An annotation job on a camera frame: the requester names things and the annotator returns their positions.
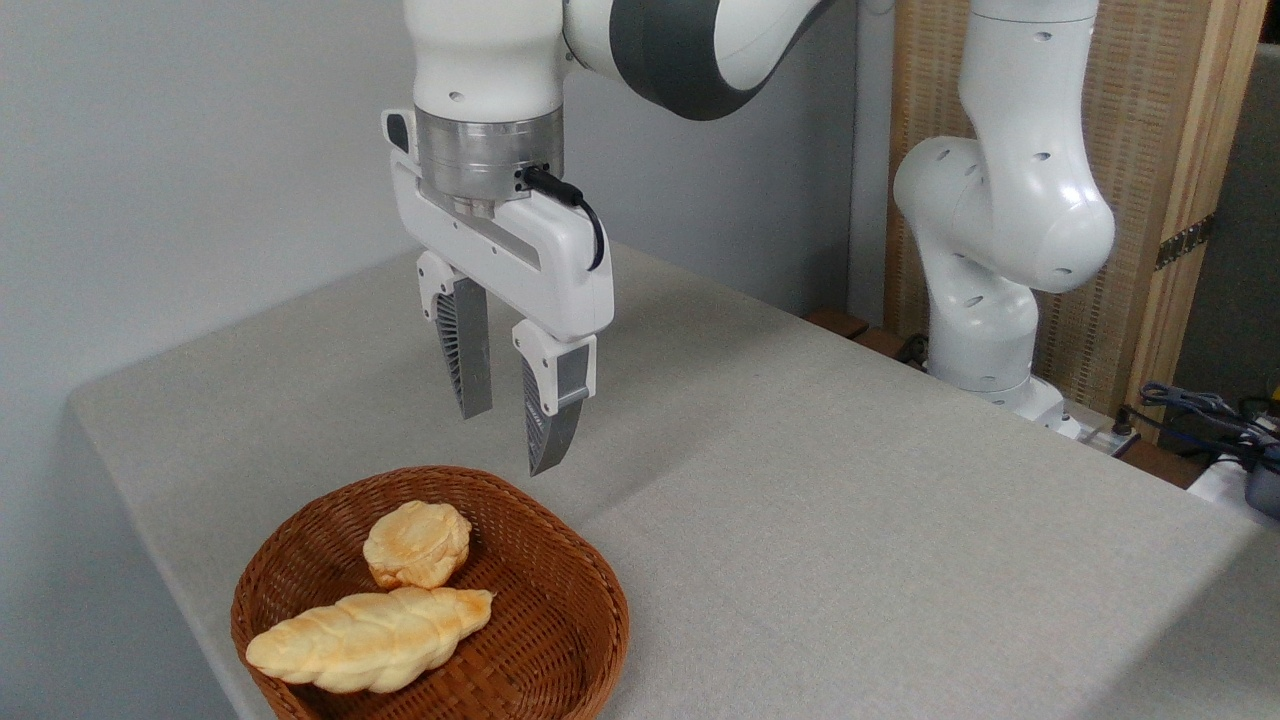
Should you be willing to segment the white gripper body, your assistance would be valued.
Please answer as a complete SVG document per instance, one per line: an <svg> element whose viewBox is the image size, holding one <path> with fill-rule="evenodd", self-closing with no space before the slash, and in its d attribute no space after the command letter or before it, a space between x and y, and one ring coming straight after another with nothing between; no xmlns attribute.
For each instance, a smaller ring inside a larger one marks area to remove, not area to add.
<svg viewBox="0 0 1280 720"><path fill-rule="evenodd" d="M390 109L381 131L412 238L558 341L612 323L611 256L590 217L526 179L530 168L562 170L562 110L483 123Z"/></svg>

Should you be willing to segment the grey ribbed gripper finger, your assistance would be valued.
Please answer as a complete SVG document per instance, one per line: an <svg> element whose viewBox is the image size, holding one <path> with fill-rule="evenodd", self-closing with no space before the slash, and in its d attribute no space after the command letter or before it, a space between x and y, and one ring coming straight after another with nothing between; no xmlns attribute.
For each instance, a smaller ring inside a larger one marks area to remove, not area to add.
<svg viewBox="0 0 1280 720"><path fill-rule="evenodd" d="M462 418L493 407L486 291L426 250L417 260L422 314L435 327Z"/></svg>
<svg viewBox="0 0 1280 720"><path fill-rule="evenodd" d="M522 360L527 464L535 477L563 461L582 406L596 395L598 337L566 343L524 319L512 338Z"/></svg>

